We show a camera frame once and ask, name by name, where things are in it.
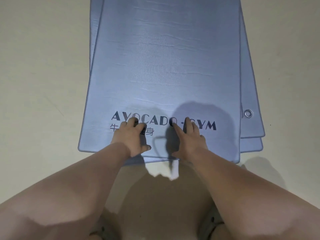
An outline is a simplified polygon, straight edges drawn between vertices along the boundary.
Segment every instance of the beige floor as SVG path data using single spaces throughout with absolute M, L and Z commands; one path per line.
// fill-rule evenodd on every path
M 0 0 L 0 202 L 86 157 L 90 0 Z M 320 207 L 320 0 L 242 0 L 264 150 L 241 162 Z M 148 165 L 150 172 L 159 166 Z M 180 177 L 123 168 L 106 204 L 123 239 L 196 239 L 211 200 Z

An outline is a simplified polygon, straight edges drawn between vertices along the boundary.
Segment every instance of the folded mat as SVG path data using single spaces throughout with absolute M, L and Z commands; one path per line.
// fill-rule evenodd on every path
M 96 37 L 99 28 L 99 21 L 102 15 L 104 0 L 90 0 L 90 69 L 96 44 Z M 261 151 L 263 144 L 261 138 L 265 135 L 261 119 L 258 95 L 255 85 L 254 72 L 250 57 L 246 28 L 241 12 L 240 15 L 240 43 L 241 43 L 241 101 L 242 117 L 240 132 L 240 152 Z
M 153 145 L 143 156 L 168 159 L 169 124 L 189 116 L 209 149 L 239 161 L 240 0 L 105 0 L 103 10 L 79 149 L 102 149 L 136 116 Z

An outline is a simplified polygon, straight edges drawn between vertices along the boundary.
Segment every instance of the shoe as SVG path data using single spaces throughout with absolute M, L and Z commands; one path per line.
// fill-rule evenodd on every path
M 224 224 L 224 222 L 214 204 L 199 227 L 198 240 L 209 240 L 215 228 L 220 224 Z
M 90 232 L 90 236 L 97 235 L 102 240 L 120 240 L 115 231 L 109 226 L 108 222 L 102 216 Z

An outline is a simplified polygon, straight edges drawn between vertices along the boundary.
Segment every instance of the metal ring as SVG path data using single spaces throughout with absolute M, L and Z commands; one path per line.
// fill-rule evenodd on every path
M 246 111 L 244 112 L 244 115 L 245 115 L 247 118 L 250 118 L 250 117 L 252 117 L 253 113 L 252 113 L 252 111 L 251 111 L 250 109 L 248 109 L 248 110 L 246 110 Z

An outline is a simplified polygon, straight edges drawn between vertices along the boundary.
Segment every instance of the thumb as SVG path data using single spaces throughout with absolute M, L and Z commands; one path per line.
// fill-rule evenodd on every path
M 143 145 L 141 147 L 141 153 L 144 153 L 144 152 L 149 151 L 149 150 L 151 150 L 151 146 L 150 145 Z
M 176 158 L 179 158 L 179 152 L 173 152 L 172 154 L 171 154 L 171 156 L 173 156 L 173 157 L 176 157 Z

